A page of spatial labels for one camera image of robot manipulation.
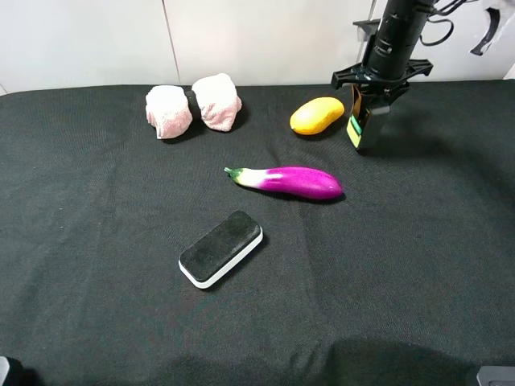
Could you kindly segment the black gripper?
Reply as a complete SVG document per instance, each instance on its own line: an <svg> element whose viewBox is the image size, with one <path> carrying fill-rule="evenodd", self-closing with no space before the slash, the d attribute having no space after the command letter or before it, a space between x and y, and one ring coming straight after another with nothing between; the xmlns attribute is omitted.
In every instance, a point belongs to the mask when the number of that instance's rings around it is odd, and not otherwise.
<svg viewBox="0 0 515 386"><path fill-rule="evenodd" d="M374 63L369 60L332 74L331 85L341 88L345 84L368 85L368 111L371 115L387 115L391 105L410 88L410 78L429 76L433 64L429 60L408 60L404 66L391 66L388 60Z"/></svg>

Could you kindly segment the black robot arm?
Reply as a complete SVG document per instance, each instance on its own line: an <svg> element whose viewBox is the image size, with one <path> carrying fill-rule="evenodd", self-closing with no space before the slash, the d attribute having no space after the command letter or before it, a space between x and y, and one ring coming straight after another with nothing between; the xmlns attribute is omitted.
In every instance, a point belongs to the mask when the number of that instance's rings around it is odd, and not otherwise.
<svg viewBox="0 0 515 386"><path fill-rule="evenodd" d="M374 106L392 105L410 87L409 79L431 73L429 60L411 55L433 10L433 1L388 1L381 18L356 22L368 38L360 63L334 72L332 86L352 85L352 115L363 118Z"/></svg>

